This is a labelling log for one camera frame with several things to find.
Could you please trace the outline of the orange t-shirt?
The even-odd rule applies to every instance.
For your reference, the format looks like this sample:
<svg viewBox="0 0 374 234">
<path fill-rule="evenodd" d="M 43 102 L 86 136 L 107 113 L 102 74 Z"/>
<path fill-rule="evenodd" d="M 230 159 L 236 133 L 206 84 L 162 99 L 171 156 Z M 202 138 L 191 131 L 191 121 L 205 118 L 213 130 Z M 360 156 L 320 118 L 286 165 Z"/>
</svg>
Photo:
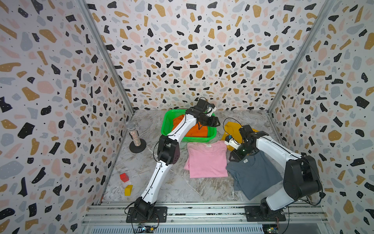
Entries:
<svg viewBox="0 0 374 234">
<path fill-rule="evenodd" d="M 172 120 L 174 130 L 182 121 L 184 121 L 185 115 L 180 115 Z M 200 126 L 199 123 L 195 124 L 186 134 L 186 137 L 200 137 L 208 138 L 210 137 L 209 128 L 206 126 Z"/>
</svg>

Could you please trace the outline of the green plastic basket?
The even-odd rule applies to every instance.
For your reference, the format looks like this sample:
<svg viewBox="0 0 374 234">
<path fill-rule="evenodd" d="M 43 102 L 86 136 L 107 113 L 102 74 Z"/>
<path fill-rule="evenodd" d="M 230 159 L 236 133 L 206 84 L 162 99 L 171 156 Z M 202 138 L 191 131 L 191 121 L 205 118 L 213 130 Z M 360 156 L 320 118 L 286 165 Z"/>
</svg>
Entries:
<svg viewBox="0 0 374 234">
<path fill-rule="evenodd" d="M 169 110 L 165 113 L 161 134 L 168 135 L 172 132 L 180 122 L 184 120 L 186 110 Z M 183 138 L 183 142 L 209 142 L 217 135 L 217 129 L 214 127 L 201 126 L 195 124 Z"/>
</svg>

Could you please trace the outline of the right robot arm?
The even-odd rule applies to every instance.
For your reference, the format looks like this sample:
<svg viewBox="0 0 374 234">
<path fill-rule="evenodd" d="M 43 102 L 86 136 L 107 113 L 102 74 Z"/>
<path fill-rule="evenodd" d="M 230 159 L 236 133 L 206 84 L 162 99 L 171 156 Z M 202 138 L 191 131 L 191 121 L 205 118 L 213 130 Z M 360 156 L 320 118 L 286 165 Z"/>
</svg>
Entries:
<svg viewBox="0 0 374 234">
<path fill-rule="evenodd" d="M 261 151 L 269 155 L 284 169 L 282 187 L 273 195 L 263 198 L 260 205 L 262 215 L 277 212 L 284 207 L 319 192 L 323 198 L 323 186 L 319 178 L 316 161 L 311 156 L 301 156 L 277 143 L 264 131 L 254 132 L 250 125 L 239 129 L 242 142 L 232 135 L 225 138 L 225 144 L 234 148 L 230 161 L 241 162 L 249 153 Z"/>
</svg>

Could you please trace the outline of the pink t-shirt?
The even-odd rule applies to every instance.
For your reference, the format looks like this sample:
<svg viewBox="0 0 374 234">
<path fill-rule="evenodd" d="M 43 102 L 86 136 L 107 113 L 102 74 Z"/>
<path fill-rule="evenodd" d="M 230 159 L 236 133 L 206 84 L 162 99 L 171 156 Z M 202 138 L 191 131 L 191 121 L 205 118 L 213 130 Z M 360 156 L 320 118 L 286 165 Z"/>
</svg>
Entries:
<svg viewBox="0 0 374 234">
<path fill-rule="evenodd" d="M 227 177 L 227 145 L 219 140 L 204 144 L 190 142 L 187 144 L 189 158 L 184 169 L 189 171 L 190 178 Z"/>
</svg>

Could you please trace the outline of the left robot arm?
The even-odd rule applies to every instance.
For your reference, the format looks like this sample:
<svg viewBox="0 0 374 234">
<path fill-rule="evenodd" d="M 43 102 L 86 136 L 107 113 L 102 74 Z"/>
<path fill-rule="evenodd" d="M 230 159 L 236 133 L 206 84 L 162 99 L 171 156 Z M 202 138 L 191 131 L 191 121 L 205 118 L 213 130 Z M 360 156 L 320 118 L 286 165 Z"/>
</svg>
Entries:
<svg viewBox="0 0 374 234">
<path fill-rule="evenodd" d="M 184 119 L 167 135 L 161 135 L 157 144 L 156 168 L 145 191 L 134 202 L 134 211 L 149 219 L 153 215 L 158 193 L 169 170 L 180 158 L 180 142 L 196 124 L 199 126 L 218 127 L 219 119 L 213 116 L 217 110 L 206 99 L 199 99 L 194 107 L 185 111 Z"/>
</svg>

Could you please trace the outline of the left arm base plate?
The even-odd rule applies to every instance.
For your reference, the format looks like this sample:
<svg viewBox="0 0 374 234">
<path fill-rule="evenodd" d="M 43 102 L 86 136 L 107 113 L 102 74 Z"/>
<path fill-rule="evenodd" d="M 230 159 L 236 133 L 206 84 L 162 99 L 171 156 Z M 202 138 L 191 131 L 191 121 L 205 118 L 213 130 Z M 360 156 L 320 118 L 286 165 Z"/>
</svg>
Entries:
<svg viewBox="0 0 374 234">
<path fill-rule="evenodd" d="M 127 223 L 140 223 L 140 222 L 151 222 L 151 223 L 165 223 L 168 217 L 167 206 L 156 206 L 151 208 L 147 212 L 140 211 L 138 208 L 131 207 L 127 211 Z"/>
</svg>

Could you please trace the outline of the grey t-shirt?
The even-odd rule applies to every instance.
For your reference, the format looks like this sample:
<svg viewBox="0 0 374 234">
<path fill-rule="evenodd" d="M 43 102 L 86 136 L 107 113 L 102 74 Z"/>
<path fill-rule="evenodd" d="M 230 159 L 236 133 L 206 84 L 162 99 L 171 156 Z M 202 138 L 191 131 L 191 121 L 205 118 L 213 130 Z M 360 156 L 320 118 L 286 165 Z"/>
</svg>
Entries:
<svg viewBox="0 0 374 234">
<path fill-rule="evenodd" d="M 240 162 L 231 161 L 226 170 L 234 179 L 234 190 L 248 200 L 282 181 L 282 176 L 264 152 L 247 155 Z"/>
</svg>

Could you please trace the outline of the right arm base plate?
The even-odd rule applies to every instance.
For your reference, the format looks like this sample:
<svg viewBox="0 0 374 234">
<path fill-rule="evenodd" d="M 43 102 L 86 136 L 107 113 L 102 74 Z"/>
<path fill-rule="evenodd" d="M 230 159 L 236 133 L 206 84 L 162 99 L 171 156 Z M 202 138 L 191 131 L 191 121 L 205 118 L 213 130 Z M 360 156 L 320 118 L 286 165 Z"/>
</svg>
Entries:
<svg viewBox="0 0 374 234">
<path fill-rule="evenodd" d="M 266 204 L 259 206 L 245 206 L 244 212 L 247 222 L 276 222 L 286 221 L 284 211 L 282 209 L 273 211 Z"/>
</svg>

